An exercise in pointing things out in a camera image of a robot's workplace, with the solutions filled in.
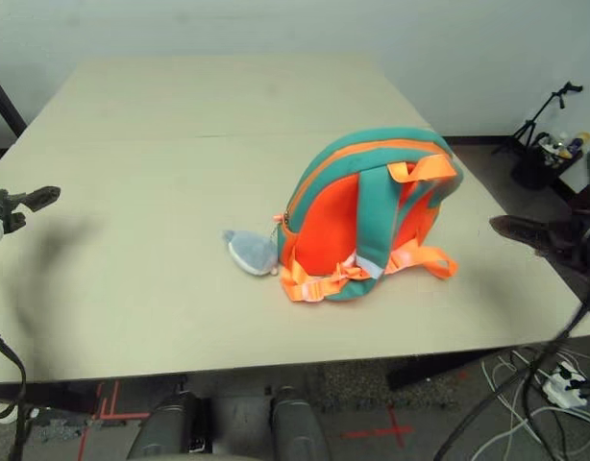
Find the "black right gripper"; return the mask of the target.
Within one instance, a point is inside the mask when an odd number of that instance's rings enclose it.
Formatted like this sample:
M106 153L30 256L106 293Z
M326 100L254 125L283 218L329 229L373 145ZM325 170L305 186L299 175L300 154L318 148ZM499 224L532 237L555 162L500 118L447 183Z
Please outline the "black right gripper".
M525 244L547 259L590 275L590 214L539 222L514 215L489 219L500 236Z

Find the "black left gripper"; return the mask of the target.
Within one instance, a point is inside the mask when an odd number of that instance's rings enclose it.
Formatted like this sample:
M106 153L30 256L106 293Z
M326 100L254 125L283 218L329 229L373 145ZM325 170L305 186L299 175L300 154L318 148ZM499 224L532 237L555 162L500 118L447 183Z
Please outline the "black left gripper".
M26 217L16 209L24 205L30 210L41 210L55 203L61 195L57 186L44 186L32 193L12 194L0 189L0 235L16 232L26 226Z

